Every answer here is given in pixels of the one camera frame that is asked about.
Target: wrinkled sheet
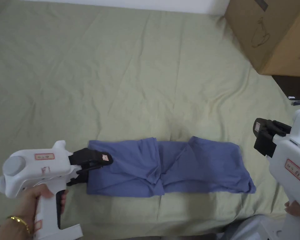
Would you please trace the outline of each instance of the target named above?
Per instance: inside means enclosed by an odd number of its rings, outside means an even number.
[[[89,149],[106,152],[113,163],[91,170],[87,193],[148,198],[165,193],[255,193],[240,147],[191,137],[188,142],[89,141]]]
[[[257,117],[292,123],[292,107],[260,76],[223,17],[70,4],[0,4],[0,172],[19,149],[76,151],[91,139],[192,135],[232,142],[255,194],[125,198],[70,188],[63,228],[85,239],[199,235],[254,214],[282,214],[283,189],[254,150]],[[0,194],[0,222],[16,200]]]

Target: blue cloth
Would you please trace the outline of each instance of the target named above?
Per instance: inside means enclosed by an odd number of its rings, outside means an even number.
[[[169,192],[255,193],[240,148],[192,137],[189,142],[90,141],[112,155],[113,164],[89,172],[88,194],[151,197]]]

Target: finger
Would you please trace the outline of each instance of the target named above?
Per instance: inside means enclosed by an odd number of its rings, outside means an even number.
[[[33,198],[37,198],[39,196],[51,198],[53,196],[53,193],[48,189],[48,187],[45,184],[40,184],[28,189],[28,194]]]

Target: bed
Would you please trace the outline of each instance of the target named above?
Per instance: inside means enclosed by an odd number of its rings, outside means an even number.
[[[192,135],[242,150],[256,194],[124,198],[70,188],[62,227],[84,239],[200,235],[254,214],[283,214],[286,196],[253,145],[255,118],[292,123],[270,76],[253,69],[221,16],[0,1],[0,174],[25,148],[69,151],[91,139]],[[0,194],[0,223],[16,200]]]

